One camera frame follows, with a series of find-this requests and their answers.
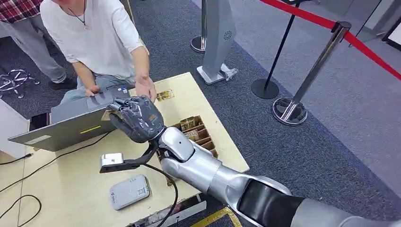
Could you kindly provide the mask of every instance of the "small gold object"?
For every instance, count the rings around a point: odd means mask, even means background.
[[[163,101],[166,99],[170,99],[172,97],[174,97],[173,91],[167,90],[167,91],[162,91],[162,92],[158,93],[156,98],[158,101]]]
[[[199,140],[199,134],[197,129],[184,133],[184,136],[186,136],[188,139],[192,141]]]
[[[181,131],[185,131],[188,129],[191,129],[193,127],[195,127],[195,118],[194,117],[189,117],[187,119],[184,119],[182,121],[180,121],[180,125],[181,125]]]

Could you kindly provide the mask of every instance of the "plaid shirt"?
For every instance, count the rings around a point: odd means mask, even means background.
[[[43,0],[0,0],[0,21],[14,23],[39,14]]]

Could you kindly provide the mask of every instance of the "laptop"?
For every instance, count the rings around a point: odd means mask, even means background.
[[[116,97],[130,97],[127,86],[110,87],[103,93],[96,94],[95,97],[74,101],[75,105],[62,104],[54,112],[56,113],[56,122],[53,121],[52,113],[52,124],[11,137],[8,140],[48,151],[58,151],[113,131],[114,125],[110,121],[101,121],[101,119],[107,106]],[[86,112],[82,113],[81,110],[77,110],[78,108],[83,108]]]
[[[108,87],[106,91],[96,94],[95,96],[89,96],[55,106],[51,109],[52,114],[50,121],[52,124],[55,124],[106,107],[111,104],[116,97],[129,97],[128,90],[132,88],[133,86],[130,84],[111,86]]]

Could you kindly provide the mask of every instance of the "cable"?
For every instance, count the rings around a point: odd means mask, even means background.
[[[10,184],[9,186],[5,187],[4,189],[2,189],[2,190],[0,191],[0,193],[3,192],[3,191],[5,191],[6,189],[10,188],[11,186],[13,186],[13,185],[15,185],[15,184],[17,184],[17,183],[19,183],[19,182],[21,182],[21,181],[23,181],[23,180],[29,178],[30,176],[32,176],[33,174],[35,174],[36,172],[38,172],[38,171],[41,170],[42,168],[46,167],[47,165],[49,165],[50,163],[52,163],[53,161],[55,161],[56,159],[58,159],[58,158],[60,158],[60,157],[62,157],[62,156],[71,154],[71,153],[73,153],[73,152],[76,152],[76,151],[78,151],[78,150],[81,150],[81,149],[83,149],[83,148],[87,148],[87,147],[90,147],[90,146],[92,146],[92,145],[97,144],[100,140],[102,140],[102,139],[103,139],[104,137],[106,137],[108,134],[110,134],[110,133],[105,134],[104,136],[102,136],[100,139],[98,139],[98,140],[95,141],[94,143],[91,143],[91,144],[89,144],[89,145],[83,146],[83,147],[81,147],[81,148],[78,148],[78,149],[76,149],[76,150],[67,152],[67,153],[65,153],[65,154],[62,154],[62,155],[60,155],[60,156],[54,158],[54,159],[51,160],[50,162],[44,164],[43,166],[41,166],[41,167],[39,167],[38,169],[36,169],[35,171],[33,171],[33,172],[32,172],[31,174],[29,174],[28,176],[23,177],[22,179],[20,179],[20,180],[18,180],[18,181],[16,181],[16,182]],[[156,168],[156,167],[153,167],[153,166],[151,166],[151,165],[148,165],[148,164],[146,164],[146,163],[143,163],[142,165],[144,165],[144,166],[146,166],[146,167],[148,167],[148,168],[150,168],[150,169],[153,169],[153,170],[158,171],[159,173],[163,174],[165,177],[167,177],[168,180],[170,180],[170,182],[171,182],[171,183],[173,184],[173,186],[174,186],[174,190],[175,190],[175,199],[174,199],[174,202],[173,202],[173,204],[172,204],[172,206],[171,206],[169,212],[167,213],[167,215],[162,219],[162,221],[161,221],[161,222],[158,224],[158,226],[157,226],[157,227],[161,227],[161,226],[164,224],[164,222],[167,220],[167,218],[171,215],[171,213],[173,212],[175,206],[177,205],[177,201],[178,201],[178,188],[177,188],[177,185],[175,184],[174,180],[173,180],[168,174],[166,174],[165,172],[163,172],[162,170],[160,170],[160,169],[158,169],[158,168]],[[35,197],[34,195],[24,195],[24,196],[21,196],[20,198],[18,198],[18,199],[11,205],[11,207],[8,208],[8,209],[0,216],[0,219],[1,219],[8,211],[10,211],[10,210],[13,208],[13,206],[14,206],[19,200],[21,200],[22,198],[27,197],[27,196],[33,197],[33,198],[35,198],[35,199],[38,201],[38,203],[39,203],[39,210],[37,211],[37,213],[36,213],[32,218],[30,218],[28,221],[26,221],[25,223],[23,223],[22,225],[20,225],[20,226],[18,226],[18,227],[21,227],[21,226],[25,225],[26,223],[28,223],[29,221],[31,221],[32,219],[34,219],[34,218],[39,214],[40,210],[42,209],[42,203],[41,203],[40,200],[39,200],[37,197]]]
[[[19,200],[21,200],[21,199],[24,198],[24,197],[33,197],[34,199],[36,199],[36,201],[38,201],[38,203],[39,203],[39,209],[38,209],[38,211],[36,212],[36,214],[33,215],[33,217],[31,217],[28,221],[24,222],[22,225],[20,225],[20,226],[18,226],[18,227],[21,227],[21,226],[25,225],[26,223],[30,222],[32,219],[34,219],[34,218],[39,214],[40,210],[42,209],[42,203],[41,203],[40,200],[39,200],[36,196],[34,196],[34,195],[23,195],[23,196],[19,197],[17,200],[15,200],[15,202],[13,203],[13,205],[11,205],[11,207],[8,208],[8,209],[0,216],[0,219],[1,219],[7,212],[9,212]]]
[[[23,157],[20,157],[19,159],[16,159],[16,160],[14,160],[14,161],[11,161],[11,162],[0,163],[0,166],[2,166],[2,165],[7,165],[7,164],[11,164],[11,163],[17,162],[17,161],[19,161],[19,160],[21,160],[21,159],[29,158],[29,157],[31,157],[32,155],[33,155],[33,154],[31,153],[31,154],[27,154],[27,155],[25,155],[25,156],[23,156]]]
[[[65,156],[65,155],[74,153],[75,151],[78,151],[78,150],[81,150],[81,149],[84,149],[84,148],[87,148],[87,147],[90,147],[90,146],[92,146],[92,145],[97,144],[99,141],[101,141],[101,140],[102,140],[104,137],[106,137],[108,134],[110,134],[110,133],[108,132],[107,134],[105,134],[104,136],[102,136],[100,139],[96,140],[94,143],[91,143],[91,144],[89,144],[89,145],[83,146],[83,147],[81,147],[81,148],[75,149],[75,150],[73,150],[73,151],[70,151],[70,152],[67,152],[67,153],[65,153],[65,154],[62,154],[62,155],[60,155],[60,156],[58,156],[58,157],[55,157],[52,161],[50,161],[50,162],[44,164],[43,166],[39,167],[38,169],[36,169],[35,171],[33,171],[33,172],[32,172],[31,174],[29,174],[28,176],[23,177],[22,179],[20,179],[20,180],[18,180],[18,181],[15,181],[14,183],[10,184],[9,186],[3,188],[3,189],[0,191],[0,193],[2,193],[3,191],[5,191],[6,189],[10,188],[11,186],[13,186],[13,185],[15,185],[15,184],[17,184],[17,183],[19,183],[19,182],[21,182],[21,181],[27,179],[28,177],[32,176],[33,174],[35,174],[36,172],[38,172],[38,171],[41,170],[42,168],[44,168],[44,167],[46,167],[47,165],[49,165],[50,163],[54,162],[56,159],[58,159],[58,158],[60,158],[60,157],[62,157],[62,156]]]
[[[104,137],[106,137],[108,134],[110,134],[110,132],[106,133],[106,134],[105,134],[104,136],[102,136],[100,139],[96,140],[95,142],[93,142],[93,143],[91,143],[91,144],[88,144],[88,145],[83,146],[83,147],[81,147],[81,148],[75,149],[75,150],[73,150],[73,151],[70,151],[70,152],[67,152],[67,153],[65,153],[65,154],[62,154],[62,155],[60,155],[60,156],[58,156],[58,157],[55,157],[52,161],[50,161],[50,162],[44,164],[43,166],[39,167],[38,169],[36,169],[35,171],[33,171],[33,172],[32,172],[31,174],[29,174],[28,176],[23,177],[22,179],[20,179],[20,180],[18,180],[18,181],[16,181],[16,182],[10,184],[9,186],[3,188],[3,189],[0,191],[0,193],[2,193],[3,191],[5,191],[5,190],[8,189],[9,187],[11,187],[11,186],[17,184],[18,182],[21,182],[21,181],[27,179],[28,177],[32,176],[33,174],[35,174],[36,172],[38,172],[39,170],[41,170],[41,169],[44,168],[45,166],[47,166],[47,165],[49,165],[50,163],[54,162],[56,159],[58,159],[58,158],[60,158],[60,157],[62,157],[62,156],[65,156],[65,155],[74,153],[75,151],[81,150],[81,149],[83,149],[83,148],[87,148],[87,147],[90,147],[90,146],[92,146],[92,145],[97,144],[99,141],[101,141],[101,140],[102,140]],[[24,157],[22,157],[22,158],[20,158],[20,159],[17,159],[17,160],[14,160],[14,161],[12,161],[12,162],[16,162],[16,161],[21,160],[21,159],[23,159],[23,158],[24,158]],[[38,203],[39,203],[39,210],[37,211],[37,213],[36,213],[33,217],[31,217],[28,221],[24,222],[22,225],[20,225],[20,226],[18,226],[18,227],[21,227],[21,226],[25,225],[26,223],[30,222],[32,219],[34,219],[34,218],[39,214],[40,210],[42,209],[42,203],[41,203],[40,200],[39,200],[36,196],[34,196],[34,195],[23,195],[23,196],[19,197],[19,198],[11,205],[11,207],[8,208],[8,209],[0,216],[0,219],[1,219],[7,212],[9,212],[19,200],[21,200],[22,198],[27,197],[27,196],[33,197],[33,198],[35,198],[35,199],[38,201]]]
[[[149,164],[146,164],[146,163],[144,163],[144,164],[142,164],[142,165],[144,165],[144,166],[146,166],[146,167],[148,167],[148,168],[151,168],[151,169],[153,169],[153,170],[156,170],[156,171],[158,171],[159,173],[163,174],[164,176],[167,177],[168,180],[170,180],[170,182],[171,182],[171,183],[173,184],[173,186],[174,186],[174,190],[175,190],[175,199],[174,199],[174,203],[173,203],[173,205],[171,206],[171,208],[170,208],[169,212],[167,213],[167,215],[163,218],[162,222],[160,222],[160,224],[157,225],[157,227],[161,227],[162,224],[163,224],[163,223],[167,220],[167,218],[171,215],[171,213],[173,212],[175,206],[177,205],[177,200],[178,200],[178,188],[177,188],[177,185],[175,184],[174,180],[173,180],[168,174],[166,174],[165,172],[163,172],[162,170],[160,170],[160,169],[158,169],[158,168],[156,168],[156,167],[154,167],[154,166],[151,166],[151,165],[149,165]]]

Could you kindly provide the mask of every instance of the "robotic arm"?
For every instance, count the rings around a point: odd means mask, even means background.
[[[295,197],[270,178],[224,166],[177,128],[165,127],[161,113],[146,97],[116,99],[110,107],[116,111],[110,114],[112,123],[134,142],[149,141],[149,148],[135,160],[123,160],[121,154],[103,155],[100,173],[137,168],[158,150],[164,172],[227,204],[256,227],[401,227],[400,221],[371,221]]]

